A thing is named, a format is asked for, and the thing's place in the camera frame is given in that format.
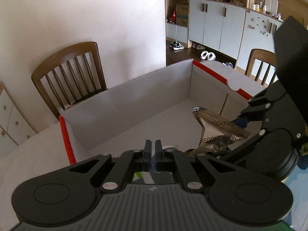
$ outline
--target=foil packet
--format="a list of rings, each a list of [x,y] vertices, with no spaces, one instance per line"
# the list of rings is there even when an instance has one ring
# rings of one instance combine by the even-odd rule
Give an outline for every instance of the foil packet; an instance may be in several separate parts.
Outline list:
[[[225,154],[230,151],[228,145],[239,140],[245,140],[250,135],[249,131],[240,128],[211,110],[194,107],[192,112],[202,126],[202,134],[199,147],[185,152],[190,157],[194,157],[198,153]]]

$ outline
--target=wooden chair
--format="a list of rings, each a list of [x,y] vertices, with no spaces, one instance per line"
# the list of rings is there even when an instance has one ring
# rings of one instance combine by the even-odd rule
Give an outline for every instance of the wooden chair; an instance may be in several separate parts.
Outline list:
[[[101,88],[97,88],[95,84],[95,79],[93,77],[92,71],[89,66],[89,62],[86,57],[86,53],[92,53],[93,62],[95,66],[95,70],[98,76],[99,84]],[[80,66],[78,56],[80,57],[80,60],[83,59],[85,68],[87,70],[87,74],[89,76],[89,79],[85,77],[83,70]],[[78,70],[79,76],[77,77],[74,69],[72,67],[72,64],[70,62],[71,59],[74,59],[75,63],[75,70]],[[58,101],[59,105],[63,110],[65,110],[66,106],[72,105],[74,103],[83,101],[101,91],[106,90],[106,82],[104,79],[104,73],[101,66],[100,61],[100,55],[97,47],[96,42],[82,42],[75,45],[72,45],[70,47],[67,47],[58,53],[55,53],[54,55],[47,58],[45,61],[43,61],[32,73],[31,79],[40,93],[40,95],[43,97],[44,101],[52,111],[52,113],[55,115],[56,118],[59,117],[60,112],[51,100],[50,96],[48,95],[46,89],[44,88],[41,79],[46,78],[47,82],[49,84],[49,87],[54,94],[56,100]],[[53,80],[56,81],[58,85],[58,89],[55,87],[55,85],[52,83],[50,78],[54,78]],[[76,87],[73,87],[70,83],[70,80],[73,81],[73,84],[75,84]],[[90,80],[90,83],[93,86],[90,88],[89,84],[87,83],[87,80]],[[81,82],[84,85],[84,91],[82,91]]]
[[[258,81],[258,79],[260,77],[264,62],[268,63],[267,70],[264,74],[263,80],[261,81],[261,85],[264,86],[265,81],[266,81],[268,74],[269,74],[269,71],[270,71],[270,67],[274,66],[276,68],[275,54],[273,52],[270,52],[270,51],[267,51],[267,50],[264,50],[264,49],[252,49],[251,52],[250,52],[247,68],[246,68],[246,71],[245,71],[246,76],[250,77],[251,71],[253,69],[254,62],[255,62],[256,59],[261,61],[260,67],[259,67],[257,75],[255,77],[256,82]],[[274,72],[274,75],[272,76],[272,79],[271,79],[269,85],[271,85],[274,82],[275,77],[276,77],[276,71]]]

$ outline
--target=wooden floor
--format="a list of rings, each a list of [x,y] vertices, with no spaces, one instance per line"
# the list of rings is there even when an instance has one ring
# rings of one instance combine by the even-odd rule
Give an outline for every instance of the wooden floor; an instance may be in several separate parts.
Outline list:
[[[216,55],[216,61],[220,62],[231,62],[233,66],[235,65],[235,59],[228,57],[218,51],[215,51],[210,48],[206,48],[203,50],[197,50],[194,48],[185,48],[180,50],[173,50],[169,47],[170,42],[166,41],[166,64],[171,65],[179,61],[187,60],[187,59],[195,59],[196,61],[204,61],[200,58],[201,52],[206,50],[208,52],[213,52]]]

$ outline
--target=white wall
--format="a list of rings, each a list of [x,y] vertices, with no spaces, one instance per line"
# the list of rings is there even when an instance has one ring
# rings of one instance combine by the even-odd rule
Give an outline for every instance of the white wall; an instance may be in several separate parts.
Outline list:
[[[164,0],[0,1],[0,80],[36,131],[56,119],[31,74],[62,48],[96,41],[108,88],[166,65]]]

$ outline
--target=white box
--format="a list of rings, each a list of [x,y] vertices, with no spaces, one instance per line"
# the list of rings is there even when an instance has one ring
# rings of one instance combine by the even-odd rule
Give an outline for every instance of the white box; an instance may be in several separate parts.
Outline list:
[[[147,139],[160,139],[163,146],[181,151],[197,148],[202,128],[193,117],[194,106],[233,120],[263,89],[217,61],[186,60],[145,74],[62,113],[70,163],[106,152],[118,157],[126,150],[144,149]],[[260,126],[249,124],[249,138]]]

